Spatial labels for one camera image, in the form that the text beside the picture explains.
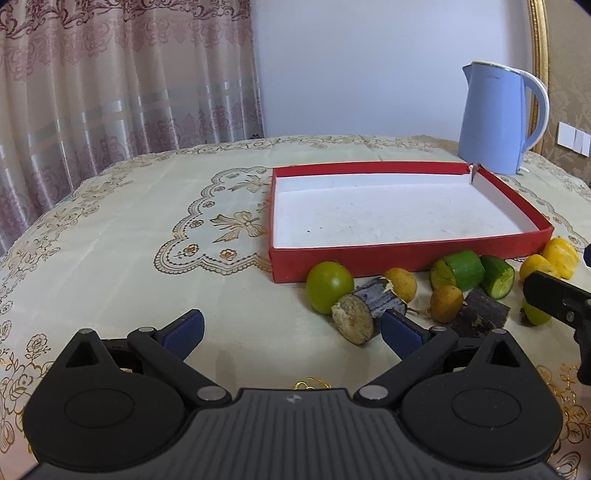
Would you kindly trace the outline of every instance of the tablecloth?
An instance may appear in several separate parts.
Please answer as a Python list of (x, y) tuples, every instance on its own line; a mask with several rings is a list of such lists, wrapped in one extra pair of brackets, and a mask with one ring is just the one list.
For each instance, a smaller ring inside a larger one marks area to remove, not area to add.
[[(455, 142), (430, 137), (281, 137), (142, 155), (86, 180), (0, 261), (2, 476), (18, 478), (35, 464), (22, 432), (24, 405), (81, 327), (122, 338), (198, 308), (206, 334), (187, 362), (233, 393), (246, 386), (291, 388), (308, 377), (355, 391), (395, 365), (398, 357), (379, 337), (360, 348), (338, 335), (308, 306), (302, 284), (271, 281), (272, 168), (461, 161), (456, 150)], [(582, 251), (591, 240), (591, 190), (537, 154), (528, 153), (524, 165), (529, 172), (501, 179)], [(513, 263), (518, 268), (522, 260)], [(430, 289), (426, 273), (417, 277), (411, 306), (423, 309)], [(571, 282), (591, 290), (591, 269), (580, 266)], [(516, 284), (504, 300), (511, 307), (507, 328), (564, 411), (550, 462), (567, 478), (588, 478), (591, 387), (576, 383), (579, 351), (572, 331), (556, 320), (521, 326), (521, 301)]]

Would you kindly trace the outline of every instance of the wall switch panel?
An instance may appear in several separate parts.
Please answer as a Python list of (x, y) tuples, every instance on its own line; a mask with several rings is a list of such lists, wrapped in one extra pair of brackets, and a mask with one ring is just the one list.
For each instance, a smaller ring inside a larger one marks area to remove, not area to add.
[(585, 132), (581, 132), (581, 130), (574, 131), (574, 145), (573, 150), (577, 153), (581, 153), (583, 151), (583, 137)]
[(564, 122), (558, 123), (558, 138), (556, 143), (558, 145), (562, 145), (563, 147), (570, 148), (571, 150), (574, 149), (574, 137), (576, 135), (577, 129), (572, 127), (569, 124), (565, 124)]
[(589, 150), (591, 150), (591, 135), (583, 132), (583, 148), (581, 149), (581, 153), (585, 155), (585, 157), (588, 157)]

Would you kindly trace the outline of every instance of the red cardboard box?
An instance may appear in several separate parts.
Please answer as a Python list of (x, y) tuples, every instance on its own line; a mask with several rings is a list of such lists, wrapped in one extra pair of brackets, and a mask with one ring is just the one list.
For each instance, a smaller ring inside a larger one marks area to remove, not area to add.
[(354, 277), (391, 267), (428, 270), (464, 249), (526, 257), (551, 238), (550, 222), (479, 166), (377, 161), (275, 168), (269, 256), (276, 283), (305, 281), (325, 260)]

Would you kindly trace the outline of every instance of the gold mirror frame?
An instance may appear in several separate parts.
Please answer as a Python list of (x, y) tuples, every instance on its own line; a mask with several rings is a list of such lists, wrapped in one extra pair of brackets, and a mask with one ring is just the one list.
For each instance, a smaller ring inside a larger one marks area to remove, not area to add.
[[(530, 10), (531, 48), (533, 59), (533, 74), (537, 76), (548, 89), (550, 88), (550, 62), (548, 60), (548, 21), (544, 0), (527, 0)], [(538, 102), (534, 98), (530, 113), (530, 133), (535, 129), (538, 119)], [(531, 150), (541, 154), (544, 147), (544, 137)]]

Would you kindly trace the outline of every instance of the pink patterned curtain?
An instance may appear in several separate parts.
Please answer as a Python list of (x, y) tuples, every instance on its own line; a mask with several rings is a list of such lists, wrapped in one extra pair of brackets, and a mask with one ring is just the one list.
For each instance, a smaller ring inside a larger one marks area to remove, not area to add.
[(0, 9), (0, 257), (142, 153), (262, 136), (249, 0), (8, 0)]

